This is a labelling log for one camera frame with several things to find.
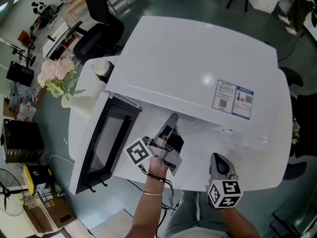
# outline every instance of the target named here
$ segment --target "wrist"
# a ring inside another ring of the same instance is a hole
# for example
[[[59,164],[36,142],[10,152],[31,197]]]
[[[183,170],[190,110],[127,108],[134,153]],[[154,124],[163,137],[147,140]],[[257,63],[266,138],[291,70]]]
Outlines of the wrist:
[[[148,176],[144,186],[144,191],[148,193],[159,194],[164,190],[164,182],[161,182],[153,177]]]
[[[149,174],[157,177],[157,178],[163,178],[163,179],[166,179],[166,174],[167,174],[167,170],[152,170],[151,168],[149,168]]]

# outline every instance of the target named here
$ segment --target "gray pants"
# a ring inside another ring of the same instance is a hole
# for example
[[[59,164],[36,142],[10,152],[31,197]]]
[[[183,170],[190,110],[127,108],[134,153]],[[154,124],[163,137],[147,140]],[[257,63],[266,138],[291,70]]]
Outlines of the gray pants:
[[[199,220],[197,220],[196,217],[197,195],[199,196]],[[219,210],[208,205],[207,194],[205,192],[184,191],[178,208],[167,224],[163,237],[170,238],[173,234],[193,227],[223,231],[230,234],[227,224],[224,222]]]

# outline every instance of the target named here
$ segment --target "flower bouquet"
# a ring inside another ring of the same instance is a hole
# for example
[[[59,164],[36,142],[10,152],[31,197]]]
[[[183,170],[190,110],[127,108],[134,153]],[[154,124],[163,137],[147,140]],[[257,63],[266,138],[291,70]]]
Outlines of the flower bouquet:
[[[73,54],[59,59],[59,60],[46,60],[38,76],[38,82],[41,87],[46,86],[51,94],[58,98],[65,96],[69,100],[69,95],[80,94],[85,90],[72,91],[71,88],[75,85],[78,78],[74,78],[76,69],[79,62],[74,63],[72,58]]]

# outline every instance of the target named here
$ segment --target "power cord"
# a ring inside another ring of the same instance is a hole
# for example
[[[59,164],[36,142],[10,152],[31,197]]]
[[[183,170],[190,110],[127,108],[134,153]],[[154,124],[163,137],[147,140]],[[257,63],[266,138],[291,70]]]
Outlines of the power cord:
[[[40,157],[40,159],[41,159],[41,161],[42,161],[42,163],[43,163],[44,165],[48,165],[48,164],[50,163],[52,157],[60,157],[60,158],[62,158],[62,159],[64,159],[64,160],[67,160],[68,162],[70,162],[70,163],[73,164],[73,165],[75,164],[75,163],[72,162],[71,160],[69,160],[69,159],[67,159],[67,158],[65,158],[65,157],[63,157],[63,156],[60,156],[59,154],[51,155],[50,158],[49,158],[49,161],[48,161],[46,164],[45,164],[44,161],[47,160],[47,159],[44,159],[44,160],[43,160],[41,157]]]
[[[19,164],[18,164],[18,163],[16,163],[16,165],[17,165],[19,168],[23,169],[23,167],[19,166]]]
[[[284,60],[288,59],[289,56],[293,53],[293,51],[294,51],[294,49],[295,49],[295,47],[296,47],[296,44],[298,43],[299,39],[302,38],[302,37],[304,36],[304,34],[305,34],[305,33],[303,32],[303,33],[300,35],[300,37],[297,38],[297,40],[296,40],[296,42],[295,42],[295,44],[294,44],[294,46],[293,46],[291,52],[290,52],[285,58],[279,59],[279,60],[277,60],[277,61],[284,61]]]
[[[168,210],[173,210],[173,212],[171,213],[171,215],[172,215],[172,214],[174,213],[174,211],[176,210],[175,208],[173,208],[173,197],[174,197],[173,184],[172,184],[172,182],[171,182],[170,180],[168,180],[168,179],[159,178],[159,177],[156,177],[156,176],[154,176],[154,175],[152,175],[152,174],[146,172],[146,170],[145,170],[145,168],[144,168],[144,166],[143,166],[142,164],[139,165],[139,168],[141,169],[142,173],[144,173],[145,175],[150,176],[150,177],[153,177],[153,178],[155,178],[155,179],[157,179],[157,180],[159,180],[159,181],[161,181],[161,182],[164,182],[164,183],[168,184],[169,187],[170,187],[170,189],[171,189],[171,191],[172,191],[171,195],[170,195],[169,198],[168,198],[168,201],[169,201],[169,203],[170,203],[170,206],[167,206],[167,205],[165,205],[165,204],[162,202],[161,209],[164,210],[164,214],[163,214],[163,217],[162,217],[161,221],[159,222],[158,228],[157,228],[157,230],[156,230],[156,232],[155,232],[156,238],[159,238],[159,237],[158,237],[158,229],[159,229],[159,227],[161,226],[161,224],[163,223],[163,221],[164,221],[164,219],[165,219],[165,217],[166,217],[166,215],[167,215],[167,211],[168,211]],[[128,181],[129,183],[131,183],[133,186],[135,186],[139,191],[142,191],[142,192],[143,192],[143,190],[140,189],[140,188],[139,188],[137,185],[135,185],[133,182],[131,182],[131,181],[128,180],[128,179],[127,179],[127,181]]]

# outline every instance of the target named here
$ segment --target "white vase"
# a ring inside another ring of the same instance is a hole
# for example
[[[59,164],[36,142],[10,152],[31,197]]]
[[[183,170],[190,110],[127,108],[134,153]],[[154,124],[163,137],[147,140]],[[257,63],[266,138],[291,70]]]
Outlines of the white vase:
[[[89,119],[97,100],[91,96],[68,96],[69,100],[65,95],[62,97],[61,106],[63,108],[70,108],[80,114],[82,117]]]

